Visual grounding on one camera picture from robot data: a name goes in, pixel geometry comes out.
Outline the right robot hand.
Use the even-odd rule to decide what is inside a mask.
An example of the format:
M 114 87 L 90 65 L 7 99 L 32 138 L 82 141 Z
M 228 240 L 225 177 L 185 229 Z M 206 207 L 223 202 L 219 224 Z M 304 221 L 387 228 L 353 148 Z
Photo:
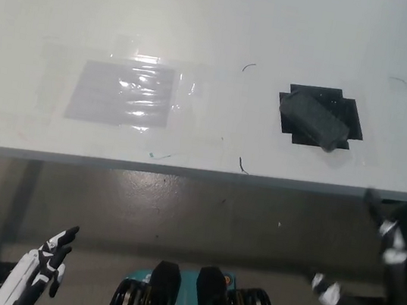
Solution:
M 391 220 L 380 208 L 380 197 L 372 188 L 365 191 L 364 202 L 380 237 L 380 260 L 384 267 L 384 305 L 407 305 L 407 246 L 399 223 Z M 327 280 L 320 272 L 313 273 L 311 287 L 321 305 L 366 305 L 357 297 L 345 294 L 340 284 Z

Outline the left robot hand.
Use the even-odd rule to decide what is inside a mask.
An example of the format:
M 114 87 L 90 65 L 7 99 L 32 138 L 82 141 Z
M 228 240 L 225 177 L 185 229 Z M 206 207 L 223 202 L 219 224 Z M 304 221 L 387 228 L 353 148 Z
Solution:
M 34 305 L 44 291 L 56 296 L 63 281 L 65 258 L 79 226 L 56 234 L 39 248 L 25 253 L 0 287 L 0 305 Z

